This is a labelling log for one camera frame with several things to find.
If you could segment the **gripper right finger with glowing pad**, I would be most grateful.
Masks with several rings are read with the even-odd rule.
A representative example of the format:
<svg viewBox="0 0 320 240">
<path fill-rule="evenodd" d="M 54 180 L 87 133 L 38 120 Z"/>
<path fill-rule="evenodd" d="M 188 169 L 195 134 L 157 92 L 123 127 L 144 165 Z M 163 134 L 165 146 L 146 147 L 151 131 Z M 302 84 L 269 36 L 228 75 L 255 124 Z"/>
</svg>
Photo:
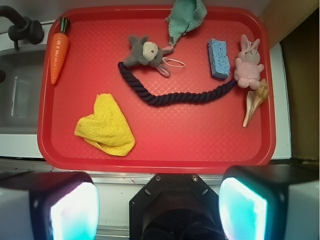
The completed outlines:
<svg viewBox="0 0 320 240">
<path fill-rule="evenodd" d="M 220 185 L 219 214 L 229 240 L 318 240 L 319 166 L 231 166 Z"/>
</svg>

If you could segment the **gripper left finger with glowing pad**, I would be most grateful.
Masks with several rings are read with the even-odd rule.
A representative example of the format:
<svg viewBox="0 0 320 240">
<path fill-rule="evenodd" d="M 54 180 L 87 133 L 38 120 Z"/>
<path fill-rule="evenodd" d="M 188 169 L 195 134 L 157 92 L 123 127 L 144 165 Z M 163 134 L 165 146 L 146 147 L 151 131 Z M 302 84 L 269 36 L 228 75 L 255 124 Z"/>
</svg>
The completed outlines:
<svg viewBox="0 0 320 240">
<path fill-rule="evenodd" d="M 100 199 L 86 172 L 1 172 L 2 240 L 93 240 Z"/>
</svg>

